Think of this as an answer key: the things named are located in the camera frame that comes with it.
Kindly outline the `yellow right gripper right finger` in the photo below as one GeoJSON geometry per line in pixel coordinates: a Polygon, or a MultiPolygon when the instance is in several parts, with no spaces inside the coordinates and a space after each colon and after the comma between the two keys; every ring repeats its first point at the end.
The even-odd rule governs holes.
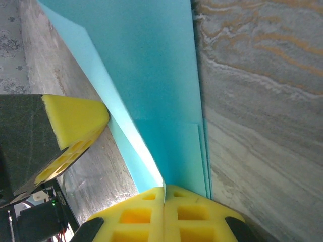
{"type": "Polygon", "coordinates": [[[270,242],[243,215],[175,185],[167,186],[164,242],[270,242]]]}

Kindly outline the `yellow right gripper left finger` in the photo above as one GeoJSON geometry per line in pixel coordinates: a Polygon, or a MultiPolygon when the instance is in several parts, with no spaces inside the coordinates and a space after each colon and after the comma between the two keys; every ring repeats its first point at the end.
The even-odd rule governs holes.
{"type": "Polygon", "coordinates": [[[156,187],[92,214],[73,242],[164,242],[164,188],[156,187]]]}

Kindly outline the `light blue cloth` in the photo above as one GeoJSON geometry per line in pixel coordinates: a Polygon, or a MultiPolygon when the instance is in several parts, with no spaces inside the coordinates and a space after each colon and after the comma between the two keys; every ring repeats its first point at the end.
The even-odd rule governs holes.
{"type": "Polygon", "coordinates": [[[107,106],[139,192],[212,198],[190,0],[38,0],[107,106]]]}

